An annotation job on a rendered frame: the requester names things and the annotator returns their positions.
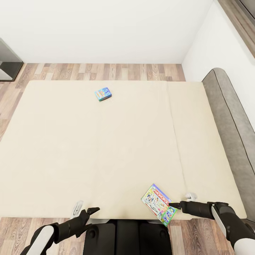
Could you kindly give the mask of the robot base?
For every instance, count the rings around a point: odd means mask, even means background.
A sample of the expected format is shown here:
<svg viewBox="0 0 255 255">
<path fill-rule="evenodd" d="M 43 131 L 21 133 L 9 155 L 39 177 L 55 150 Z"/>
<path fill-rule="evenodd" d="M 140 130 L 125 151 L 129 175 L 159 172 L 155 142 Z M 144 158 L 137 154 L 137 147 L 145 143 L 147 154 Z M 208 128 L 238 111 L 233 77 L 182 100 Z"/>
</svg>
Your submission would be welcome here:
<svg viewBox="0 0 255 255">
<path fill-rule="evenodd" d="M 83 255 L 172 255 L 168 226 L 158 220 L 93 219 Z"/>
</svg>

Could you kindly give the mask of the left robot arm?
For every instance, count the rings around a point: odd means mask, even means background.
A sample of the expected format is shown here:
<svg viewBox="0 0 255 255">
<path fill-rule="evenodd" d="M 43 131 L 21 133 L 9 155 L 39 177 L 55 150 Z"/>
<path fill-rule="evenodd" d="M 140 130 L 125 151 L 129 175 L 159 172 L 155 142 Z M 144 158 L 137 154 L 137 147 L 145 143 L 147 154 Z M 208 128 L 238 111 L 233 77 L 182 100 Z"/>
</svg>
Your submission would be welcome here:
<svg viewBox="0 0 255 255">
<path fill-rule="evenodd" d="M 90 215 L 100 210 L 99 207 L 88 208 L 87 212 L 84 209 L 79 215 L 83 202 L 82 200 L 76 202 L 70 220 L 62 224 L 52 223 L 38 229 L 32 236 L 30 245 L 25 247 L 20 255 L 46 255 L 46 251 L 52 246 L 53 242 L 58 244 L 74 235 L 79 238 L 82 233 L 92 226 L 92 223 L 88 224 Z"/>
</svg>

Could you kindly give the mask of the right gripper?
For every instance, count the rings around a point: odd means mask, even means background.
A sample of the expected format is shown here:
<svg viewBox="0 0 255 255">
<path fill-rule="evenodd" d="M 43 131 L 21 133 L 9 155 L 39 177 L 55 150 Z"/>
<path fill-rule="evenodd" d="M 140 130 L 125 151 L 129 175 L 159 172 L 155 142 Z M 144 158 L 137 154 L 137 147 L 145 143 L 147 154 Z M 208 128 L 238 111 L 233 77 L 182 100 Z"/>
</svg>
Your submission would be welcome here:
<svg viewBox="0 0 255 255">
<path fill-rule="evenodd" d="M 181 201 L 180 203 L 169 203 L 169 206 L 176 209 L 182 209 L 182 212 L 186 214 L 203 217 L 200 213 L 200 202 Z"/>
</svg>

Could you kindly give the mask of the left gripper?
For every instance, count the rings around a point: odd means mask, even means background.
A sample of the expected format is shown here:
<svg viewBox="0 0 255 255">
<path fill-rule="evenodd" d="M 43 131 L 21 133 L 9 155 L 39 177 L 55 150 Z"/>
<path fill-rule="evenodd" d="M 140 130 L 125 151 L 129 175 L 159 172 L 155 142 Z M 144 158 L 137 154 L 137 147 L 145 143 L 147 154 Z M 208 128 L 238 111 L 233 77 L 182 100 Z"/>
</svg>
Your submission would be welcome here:
<svg viewBox="0 0 255 255">
<path fill-rule="evenodd" d="M 86 230 L 88 230 L 91 226 L 91 224 L 88 224 L 90 215 L 92 215 L 93 213 L 99 211 L 100 208 L 96 207 L 96 208 L 88 208 L 87 212 L 86 210 L 82 210 L 80 215 L 68 220 L 68 224 L 69 224 L 69 237 L 72 237 L 74 235 L 76 235 L 76 238 L 79 238 L 81 236 L 82 233 L 84 233 Z"/>
</svg>

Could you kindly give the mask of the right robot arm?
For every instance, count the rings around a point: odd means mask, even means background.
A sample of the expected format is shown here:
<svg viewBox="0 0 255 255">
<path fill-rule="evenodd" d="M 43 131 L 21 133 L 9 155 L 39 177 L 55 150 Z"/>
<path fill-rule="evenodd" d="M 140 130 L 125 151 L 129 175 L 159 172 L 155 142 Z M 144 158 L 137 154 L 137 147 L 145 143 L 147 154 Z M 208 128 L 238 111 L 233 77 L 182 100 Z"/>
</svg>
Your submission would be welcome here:
<svg viewBox="0 0 255 255">
<path fill-rule="evenodd" d="M 187 201 L 169 203 L 183 213 L 216 220 L 223 234 L 230 241 L 236 255 L 255 255 L 255 232 L 252 227 L 243 223 L 235 211 L 225 202 L 196 202 L 196 193 L 185 194 Z"/>
</svg>

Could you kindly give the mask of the board game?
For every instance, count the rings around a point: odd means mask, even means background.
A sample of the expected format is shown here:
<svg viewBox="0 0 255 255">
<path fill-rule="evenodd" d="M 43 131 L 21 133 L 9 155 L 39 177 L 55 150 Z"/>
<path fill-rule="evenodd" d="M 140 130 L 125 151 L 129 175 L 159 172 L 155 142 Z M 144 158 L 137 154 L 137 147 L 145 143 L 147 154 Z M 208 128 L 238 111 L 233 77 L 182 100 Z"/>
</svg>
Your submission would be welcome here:
<svg viewBox="0 0 255 255">
<path fill-rule="evenodd" d="M 169 206 L 173 201 L 154 183 L 141 200 L 166 227 L 178 210 Z"/>
<path fill-rule="evenodd" d="M 102 101 L 102 100 L 112 96 L 110 90 L 107 87 L 96 91 L 95 95 L 97 96 L 99 101 Z"/>
</svg>

